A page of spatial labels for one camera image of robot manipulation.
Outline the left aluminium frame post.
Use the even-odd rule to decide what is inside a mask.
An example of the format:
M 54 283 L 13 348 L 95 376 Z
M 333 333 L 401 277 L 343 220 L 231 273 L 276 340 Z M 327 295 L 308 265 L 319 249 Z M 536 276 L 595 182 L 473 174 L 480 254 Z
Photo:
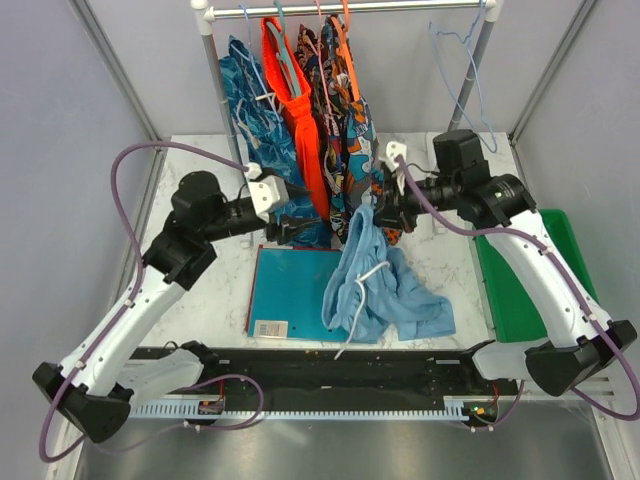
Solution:
M 112 46 L 104 28 L 89 1 L 70 0 L 69 5 L 78 17 L 85 32 L 91 39 L 117 89 L 123 96 L 136 121 L 148 140 L 161 140 L 150 115 L 144 107 L 133 83 Z

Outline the orange plastic hanger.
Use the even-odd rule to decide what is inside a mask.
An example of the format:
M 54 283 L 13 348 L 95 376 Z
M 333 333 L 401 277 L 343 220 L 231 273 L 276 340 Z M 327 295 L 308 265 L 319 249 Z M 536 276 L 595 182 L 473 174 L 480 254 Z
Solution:
M 338 34 L 339 38 L 339 55 L 344 59 L 347 67 L 347 72 L 351 81 L 352 95 L 355 101 L 361 99 L 360 89 L 357 81 L 357 75 L 355 71 L 354 62 L 351 55 L 351 50 L 348 43 L 348 31 L 350 26 L 350 14 L 347 0 L 342 0 L 343 17 L 344 22 L 340 23 L 336 17 L 331 16 L 330 19 Z

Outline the right aluminium frame post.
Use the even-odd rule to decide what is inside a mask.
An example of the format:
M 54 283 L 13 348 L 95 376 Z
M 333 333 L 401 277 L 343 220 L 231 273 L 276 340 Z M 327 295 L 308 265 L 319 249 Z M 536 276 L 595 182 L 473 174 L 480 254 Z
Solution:
M 510 145 L 515 148 L 527 126 L 546 96 L 555 78 L 560 73 L 572 50 L 577 45 L 582 32 L 601 4 L 598 0 L 583 0 L 571 17 L 564 33 L 538 78 L 511 132 L 508 134 Z

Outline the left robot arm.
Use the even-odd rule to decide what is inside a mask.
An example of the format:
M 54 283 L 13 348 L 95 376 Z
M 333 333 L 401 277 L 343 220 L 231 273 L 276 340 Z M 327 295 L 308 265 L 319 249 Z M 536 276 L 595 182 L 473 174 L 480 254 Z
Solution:
M 273 171 L 251 165 L 249 194 L 228 199 L 208 171 L 187 174 L 171 197 L 162 231 L 142 257 L 142 269 L 94 331 L 60 363 L 44 362 L 33 380 L 57 412 L 85 438 L 111 438 L 137 407 L 192 387 L 208 393 L 219 382 L 207 348 L 195 341 L 131 370 L 124 368 L 141 341 L 216 260 L 217 240 L 264 230 L 284 244 L 317 220 L 280 213 L 310 198 Z

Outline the orange shorts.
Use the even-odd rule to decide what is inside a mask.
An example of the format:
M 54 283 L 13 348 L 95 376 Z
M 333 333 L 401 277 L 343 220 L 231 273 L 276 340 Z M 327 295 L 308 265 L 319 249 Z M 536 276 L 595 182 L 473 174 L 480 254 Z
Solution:
M 290 96 L 287 84 L 276 59 L 275 41 L 267 28 L 267 23 L 273 21 L 281 30 L 278 20 L 267 17 L 261 20 L 262 29 L 262 59 L 266 80 L 275 93 L 277 100 L 283 106 L 283 114 L 289 133 L 293 136 L 296 150 L 297 166 L 304 185 L 311 191 L 311 201 L 324 221 L 329 220 L 329 199 L 323 180 L 320 161 L 320 140 L 318 127 L 312 115 L 311 87 L 309 86 L 301 67 L 298 65 L 288 38 L 287 48 L 294 63 L 302 95 L 298 98 Z

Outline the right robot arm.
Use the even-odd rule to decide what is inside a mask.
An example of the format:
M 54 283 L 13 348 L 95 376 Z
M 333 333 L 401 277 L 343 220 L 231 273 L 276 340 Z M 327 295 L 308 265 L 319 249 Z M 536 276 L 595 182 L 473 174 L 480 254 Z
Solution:
M 374 214 L 379 226 L 412 231 L 418 216 L 433 215 L 446 228 L 484 237 L 515 274 L 546 329 L 528 342 L 485 342 L 458 368 L 467 392 L 483 392 L 497 379 L 531 381 L 560 397 L 619 361 L 638 338 L 628 320 L 614 319 L 569 268 L 548 233 L 530 192 L 513 174 L 494 175 L 479 136 L 452 130 L 433 140 L 437 171 L 409 176 L 404 144 L 390 142 L 380 156 L 383 187 Z

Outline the aluminium frame post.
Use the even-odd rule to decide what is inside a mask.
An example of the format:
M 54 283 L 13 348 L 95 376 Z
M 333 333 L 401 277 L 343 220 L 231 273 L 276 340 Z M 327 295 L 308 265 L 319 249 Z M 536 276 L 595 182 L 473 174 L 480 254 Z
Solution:
M 546 96 L 555 78 L 560 73 L 572 50 L 577 45 L 582 32 L 601 4 L 598 0 L 583 0 L 571 17 L 564 33 L 538 78 L 511 132 L 508 134 L 510 145 L 515 148 L 527 126 Z
M 117 89 L 123 96 L 136 121 L 148 140 L 161 140 L 150 115 L 144 107 L 133 83 L 112 46 L 104 28 L 89 1 L 70 0 L 69 5 L 78 17 L 85 32 L 91 39 Z

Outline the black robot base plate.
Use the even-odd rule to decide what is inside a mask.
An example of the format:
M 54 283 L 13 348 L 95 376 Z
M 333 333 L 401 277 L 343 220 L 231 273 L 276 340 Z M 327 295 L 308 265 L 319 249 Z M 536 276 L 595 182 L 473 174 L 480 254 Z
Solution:
M 263 409 L 435 410 L 447 397 L 492 400 L 517 393 L 515 381 L 486 380 L 463 350 L 329 350 L 204 347 L 197 393 L 222 394 L 232 407 Z

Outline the colourful cartoon print shorts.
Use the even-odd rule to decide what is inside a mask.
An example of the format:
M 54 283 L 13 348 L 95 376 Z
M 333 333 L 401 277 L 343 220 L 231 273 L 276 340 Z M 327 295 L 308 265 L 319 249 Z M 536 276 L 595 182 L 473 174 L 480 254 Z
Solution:
M 343 158 L 346 164 L 345 192 L 349 223 L 356 209 L 365 204 L 374 207 L 381 197 L 383 173 L 378 160 L 379 142 L 374 127 L 369 105 L 361 94 L 355 101 L 352 95 L 351 81 L 344 59 L 339 55 L 339 38 L 330 17 L 326 17 L 324 26 L 327 29 L 327 45 L 333 61 L 335 89 L 339 92 L 344 112 L 341 138 Z

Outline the dark comic print shorts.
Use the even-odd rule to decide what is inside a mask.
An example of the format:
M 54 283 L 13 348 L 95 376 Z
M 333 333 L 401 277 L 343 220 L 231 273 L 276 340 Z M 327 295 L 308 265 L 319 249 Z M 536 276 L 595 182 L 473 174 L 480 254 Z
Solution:
M 347 212 L 345 192 L 346 164 L 343 158 L 341 128 L 344 112 L 339 92 L 335 89 L 333 61 L 330 58 L 326 37 L 327 29 L 322 30 L 322 57 L 329 89 L 333 118 L 327 115 L 318 60 L 315 53 L 316 32 L 300 25 L 295 50 L 296 60 L 311 87 L 311 108 L 318 126 L 321 146 L 321 170 L 326 190 L 329 194 L 329 223 L 333 232 L 341 239 L 346 237 L 350 214 Z

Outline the light blue shorts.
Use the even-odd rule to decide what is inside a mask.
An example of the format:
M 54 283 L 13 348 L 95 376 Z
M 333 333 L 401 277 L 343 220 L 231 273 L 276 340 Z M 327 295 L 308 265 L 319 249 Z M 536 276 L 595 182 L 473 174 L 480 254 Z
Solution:
M 375 344 L 389 328 L 400 341 L 456 333 L 450 300 L 429 290 L 403 250 L 387 243 L 368 205 L 359 206 L 351 218 L 323 294 L 321 320 L 326 329 L 347 333 L 345 345 Z

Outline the blue plastic hanger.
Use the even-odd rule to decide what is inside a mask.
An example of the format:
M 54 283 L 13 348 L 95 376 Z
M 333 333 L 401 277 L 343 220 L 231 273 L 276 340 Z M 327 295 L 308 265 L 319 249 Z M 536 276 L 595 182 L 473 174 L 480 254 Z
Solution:
M 249 15 L 248 15 L 248 11 L 245 5 L 243 4 L 239 4 L 238 7 L 242 10 L 242 14 L 246 23 L 246 30 L 247 30 L 247 37 L 248 37 L 248 46 L 247 46 L 247 52 L 248 52 L 248 59 L 249 59 L 249 63 L 251 65 L 251 69 L 254 73 L 254 76 L 258 82 L 258 86 L 259 86 L 259 91 L 258 93 L 255 95 L 255 100 L 257 102 L 263 102 L 266 101 L 270 110 L 272 112 L 275 113 L 276 117 L 281 120 L 282 117 L 280 115 L 280 111 L 278 109 L 278 107 L 275 104 L 275 94 L 271 91 L 269 91 L 266 87 L 266 83 L 265 80 L 263 79 L 263 75 L 261 73 L 261 71 L 259 70 L 259 63 L 253 53 L 253 49 L 252 49 L 252 30 L 251 30 L 251 25 L 250 25 L 250 19 L 249 19 Z

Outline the pink plastic hanger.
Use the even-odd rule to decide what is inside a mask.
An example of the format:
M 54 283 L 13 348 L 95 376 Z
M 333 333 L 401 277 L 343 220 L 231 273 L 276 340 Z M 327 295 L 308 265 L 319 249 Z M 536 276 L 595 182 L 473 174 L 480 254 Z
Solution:
M 315 35 L 315 37 L 316 37 L 315 53 L 316 53 L 316 57 L 317 57 L 317 60 L 318 60 L 318 69 L 319 69 L 319 73 L 320 73 L 320 77 L 321 77 L 321 83 L 322 83 L 323 94 L 324 94 L 324 99 L 325 99 L 325 103 L 326 103 L 327 115 L 330 118 L 333 118 L 333 110 L 332 110 L 332 105 L 331 105 L 331 100 L 330 100 L 330 95 L 329 95 L 329 89 L 328 89 L 328 84 L 327 84 L 327 80 L 326 80 L 326 75 L 325 75 L 325 71 L 324 71 L 323 57 L 322 57 L 322 30 L 323 30 L 323 26 L 324 26 L 324 20 L 323 20 L 323 14 L 322 14 L 322 10 L 321 10 L 321 2 L 319 0 L 314 0 L 313 4 L 315 6 L 316 14 L 317 14 L 317 17 L 318 17 L 318 30 L 317 30 L 317 33 Z

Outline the teal folder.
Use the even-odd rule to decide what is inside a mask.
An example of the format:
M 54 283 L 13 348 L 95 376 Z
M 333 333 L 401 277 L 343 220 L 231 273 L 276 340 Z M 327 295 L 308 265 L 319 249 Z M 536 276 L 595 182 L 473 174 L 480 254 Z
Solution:
M 258 249 L 245 331 L 253 338 L 342 343 L 348 332 L 327 328 L 321 308 L 339 264 L 335 249 Z

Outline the blue patterned shorts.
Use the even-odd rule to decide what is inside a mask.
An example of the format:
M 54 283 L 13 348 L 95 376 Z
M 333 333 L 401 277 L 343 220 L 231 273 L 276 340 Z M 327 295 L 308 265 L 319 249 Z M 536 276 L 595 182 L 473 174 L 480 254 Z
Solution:
M 294 139 L 287 128 L 283 106 L 275 95 L 275 104 L 282 117 L 279 120 L 270 110 L 266 101 L 257 102 L 255 100 L 259 86 L 249 63 L 247 47 L 241 40 L 233 36 L 229 38 L 229 54 L 220 60 L 220 65 L 230 111 L 247 142 L 249 160 L 259 164 L 263 169 L 273 170 L 290 184 L 306 188 L 297 166 Z M 260 64 L 259 70 L 263 75 L 267 89 L 273 92 L 267 83 L 265 70 L 260 68 Z M 290 204 L 276 212 L 278 218 L 285 215 L 320 218 L 313 206 L 311 196 L 291 201 Z M 292 245 L 329 248 L 332 233 L 326 221 L 322 221 L 325 225 L 324 245 L 301 245 L 299 243 L 292 243 Z

